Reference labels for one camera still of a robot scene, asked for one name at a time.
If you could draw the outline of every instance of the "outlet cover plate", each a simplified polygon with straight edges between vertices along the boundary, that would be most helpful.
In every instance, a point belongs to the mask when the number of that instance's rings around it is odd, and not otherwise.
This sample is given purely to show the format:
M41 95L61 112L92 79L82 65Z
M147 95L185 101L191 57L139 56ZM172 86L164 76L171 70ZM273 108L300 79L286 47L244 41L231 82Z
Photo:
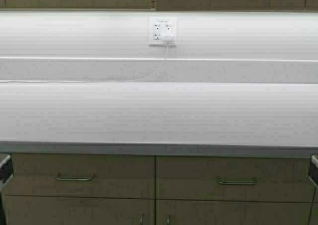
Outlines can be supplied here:
M151 46L166 46L166 43L162 40L162 36L166 33L166 26L171 28L170 34L172 35L172 41L169 46L177 45L177 18L161 18L150 17L149 20L149 45Z

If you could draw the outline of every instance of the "duplex outlet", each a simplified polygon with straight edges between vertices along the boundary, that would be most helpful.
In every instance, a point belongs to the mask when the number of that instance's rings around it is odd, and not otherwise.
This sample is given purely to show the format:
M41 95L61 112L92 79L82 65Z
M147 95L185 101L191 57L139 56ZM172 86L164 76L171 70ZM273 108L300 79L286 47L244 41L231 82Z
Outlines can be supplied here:
M152 46L176 46L176 18L150 18L149 44Z

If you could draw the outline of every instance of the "cabinet handle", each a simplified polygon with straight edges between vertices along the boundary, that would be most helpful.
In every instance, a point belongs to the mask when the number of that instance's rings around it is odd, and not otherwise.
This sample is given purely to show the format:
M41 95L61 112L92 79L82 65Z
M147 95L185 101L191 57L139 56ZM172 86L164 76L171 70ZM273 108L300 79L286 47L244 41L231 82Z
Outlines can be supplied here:
M95 178L95 174L93 174L92 177L61 177L61 174L58 173L58 175L55 177L57 181L91 181L93 178Z
M256 178L252 178L252 181L222 181L219 177L217 177L217 181L221 185L256 185Z
M144 225L144 214L140 215L139 225Z
M170 215L168 215L168 218L167 218L167 225L171 225L171 217L170 217Z

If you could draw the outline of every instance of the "white wall plate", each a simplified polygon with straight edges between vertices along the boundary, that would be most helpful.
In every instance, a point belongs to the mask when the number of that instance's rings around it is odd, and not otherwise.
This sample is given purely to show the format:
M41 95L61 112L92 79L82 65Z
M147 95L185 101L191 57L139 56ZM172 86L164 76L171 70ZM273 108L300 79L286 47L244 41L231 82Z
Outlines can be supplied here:
M177 18L151 17L149 21L149 44L152 46L176 46Z

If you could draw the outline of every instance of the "white countertop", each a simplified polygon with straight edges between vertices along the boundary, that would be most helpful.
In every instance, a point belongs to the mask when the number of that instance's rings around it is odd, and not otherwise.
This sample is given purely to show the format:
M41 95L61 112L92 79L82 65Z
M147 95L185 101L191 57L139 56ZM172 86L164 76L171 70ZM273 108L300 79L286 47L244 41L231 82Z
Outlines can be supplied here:
M317 84L16 82L0 101L3 152L318 150Z

